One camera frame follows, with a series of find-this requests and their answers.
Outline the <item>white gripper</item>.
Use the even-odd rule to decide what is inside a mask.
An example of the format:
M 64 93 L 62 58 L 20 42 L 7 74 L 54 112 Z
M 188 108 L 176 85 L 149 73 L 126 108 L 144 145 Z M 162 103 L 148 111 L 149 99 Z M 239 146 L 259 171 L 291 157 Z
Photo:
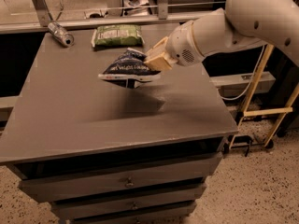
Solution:
M 165 36 L 148 50 L 146 55 L 145 65 L 153 71 L 171 70 L 175 63 L 192 66 L 204 60 L 195 45 L 193 21 L 181 24 L 169 37 Z

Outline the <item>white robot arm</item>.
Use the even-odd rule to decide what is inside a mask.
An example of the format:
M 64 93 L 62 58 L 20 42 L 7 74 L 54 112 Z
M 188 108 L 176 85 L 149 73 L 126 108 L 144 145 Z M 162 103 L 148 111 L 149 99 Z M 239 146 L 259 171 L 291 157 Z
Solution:
M 163 71 L 265 44 L 299 64 L 299 6 L 292 0 L 226 0 L 225 8 L 187 21 L 160 40 L 146 53 L 145 64 Z

